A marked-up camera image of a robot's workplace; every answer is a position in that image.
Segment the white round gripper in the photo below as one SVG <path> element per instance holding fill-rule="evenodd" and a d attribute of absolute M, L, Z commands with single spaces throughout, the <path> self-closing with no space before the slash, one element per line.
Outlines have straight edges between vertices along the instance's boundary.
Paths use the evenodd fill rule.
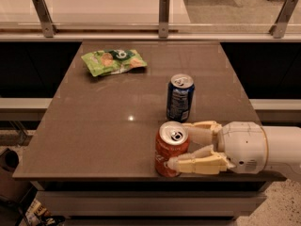
<path fill-rule="evenodd" d="M 183 126 L 191 141 L 208 146 L 169 158 L 166 164 L 171 170 L 216 175 L 227 170 L 257 174 L 264 169 L 268 156 L 267 139 L 257 123 L 233 121 L 222 127 L 216 121 L 199 121 Z M 217 138 L 218 152 L 213 145 Z"/>

